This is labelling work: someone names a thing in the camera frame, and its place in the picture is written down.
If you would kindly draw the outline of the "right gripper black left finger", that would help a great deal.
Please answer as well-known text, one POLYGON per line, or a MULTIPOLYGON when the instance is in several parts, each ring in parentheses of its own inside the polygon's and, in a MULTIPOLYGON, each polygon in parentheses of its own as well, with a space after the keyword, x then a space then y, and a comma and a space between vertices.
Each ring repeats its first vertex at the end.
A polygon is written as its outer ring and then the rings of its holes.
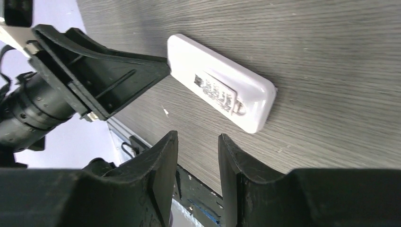
POLYGON ((168 132, 139 156, 112 168, 103 159, 84 169, 0 171, 3 227, 167 227, 178 157, 168 132))

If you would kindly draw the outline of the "white air conditioner remote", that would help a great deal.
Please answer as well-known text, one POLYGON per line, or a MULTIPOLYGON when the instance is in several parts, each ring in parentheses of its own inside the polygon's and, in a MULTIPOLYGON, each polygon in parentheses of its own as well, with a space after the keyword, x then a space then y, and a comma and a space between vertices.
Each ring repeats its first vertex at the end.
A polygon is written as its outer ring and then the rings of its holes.
POLYGON ((173 78, 243 131, 264 127, 277 95, 271 81, 183 34, 168 38, 167 59, 173 78))

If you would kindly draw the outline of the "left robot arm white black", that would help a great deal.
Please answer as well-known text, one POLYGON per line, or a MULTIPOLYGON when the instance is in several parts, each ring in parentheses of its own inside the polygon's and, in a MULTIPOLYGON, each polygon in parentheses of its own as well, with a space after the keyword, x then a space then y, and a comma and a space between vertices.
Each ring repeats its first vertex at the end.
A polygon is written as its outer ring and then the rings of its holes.
POLYGON ((106 48, 78 28, 27 29, 23 52, 35 69, 0 90, 0 165, 24 168, 14 154, 42 151, 45 136, 79 114, 106 121, 170 74, 167 59, 106 48))

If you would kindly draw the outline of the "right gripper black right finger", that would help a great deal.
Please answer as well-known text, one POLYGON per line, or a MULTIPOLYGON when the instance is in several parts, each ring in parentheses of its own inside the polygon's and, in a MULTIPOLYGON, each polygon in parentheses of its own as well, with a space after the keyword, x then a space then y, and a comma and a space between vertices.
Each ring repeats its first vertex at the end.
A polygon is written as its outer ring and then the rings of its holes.
POLYGON ((397 169, 299 168, 283 174, 218 138, 228 227, 398 227, 397 169))

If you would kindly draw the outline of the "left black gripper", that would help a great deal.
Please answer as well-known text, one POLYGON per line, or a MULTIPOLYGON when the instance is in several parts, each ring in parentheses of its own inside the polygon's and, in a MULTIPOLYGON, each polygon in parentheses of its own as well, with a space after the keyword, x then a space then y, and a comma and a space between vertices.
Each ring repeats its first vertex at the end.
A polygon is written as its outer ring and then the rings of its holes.
POLYGON ((92 122, 106 121, 170 74, 164 57, 106 48, 78 28, 32 28, 24 51, 59 99, 92 122))

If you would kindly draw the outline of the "small white battery cover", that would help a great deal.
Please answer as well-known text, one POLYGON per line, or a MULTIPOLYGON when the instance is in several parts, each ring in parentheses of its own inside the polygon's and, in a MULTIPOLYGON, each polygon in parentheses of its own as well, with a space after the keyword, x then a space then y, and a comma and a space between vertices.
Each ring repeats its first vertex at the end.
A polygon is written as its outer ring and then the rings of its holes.
POLYGON ((206 72, 194 74, 193 85, 201 96, 224 115, 243 116, 245 105, 239 100, 238 92, 206 72))

